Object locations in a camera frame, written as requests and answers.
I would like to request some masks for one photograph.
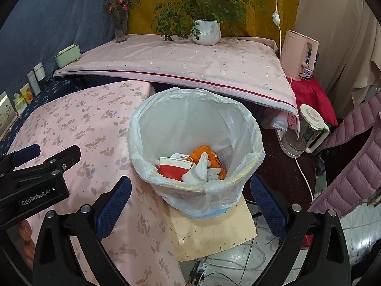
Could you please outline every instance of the orange package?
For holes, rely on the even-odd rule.
[[[223,165],[221,164],[220,160],[218,159],[218,156],[216,155],[216,153],[214,151],[212,151],[209,147],[201,146],[200,148],[197,148],[189,156],[192,158],[192,160],[195,164],[198,164],[202,153],[208,154],[208,160],[211,163],[209,168],[220,168],[221,172],[218,174],[218,177],[220,179],[224,179],[226,177],[226,170],[223,167]]]

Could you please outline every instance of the round wooden table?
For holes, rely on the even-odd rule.
[[[297,203],[303,209],[311,205],[311,195],[294,158],[288,157],[279,146],[275,130],[261,128],[263,148],[266,153],[263,163],[255,174],[260,174],[269,187],[279,191],[290,204]],[[315,165],[310,153],[303,153],[298,163],[306,177],[312,193],[315,191]],[[246,200],[254,201],[247,181],[242,192]]]

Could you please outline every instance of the metal bolt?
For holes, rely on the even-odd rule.
[[[54,211],[49,211],[48,213],[46,213],[47,218],[52,218],[53,216],[54,216]]]
[[[299,204],[293,204],[291,206],[291,208],[295,211],[295,212],[300,212],[302,210],[302,207],[299,205]]]
[[[330,216],[332,216],[332,217],[335,217],[337,214],[336,214],[336,211],[335,210],[333,210],[333,209],[329,209],[328,210],[328,214],[330,215]]]
[[[88,205],[88,204],[85,204],[84,206],[81,207],[81,212],[82,213],[90,212],[90,210],[91,210],[91,206]]]

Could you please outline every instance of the tile floor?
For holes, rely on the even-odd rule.
[[[249,204],[252,214],[258,211],[257,206]],[[203,286],[251,286],[266,267],[278,247],[275,238],[263,216],[255,220],[258,236],[229,250],[209,256],[210,262],[205,271]],[[353,265],[369,251],[373,243],[381,238],[381,205],[374,208],[363,204],[341,220],[347,243],[349,261]],[[306,257],[307,250],[301,250],[285,284],[294,281]],[[185,281],[193,268],[194,261],[180,263]],[[231,278],[235,283],[221,274]]]

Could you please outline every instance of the red cloth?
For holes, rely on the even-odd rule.
[[[300,82],[292,81],[291,88],[295,93],[296,104],[307,104],[314,108],[332,126],[337,126],[335,111],[323,88],[314,76],[310,80],[302,79]]]

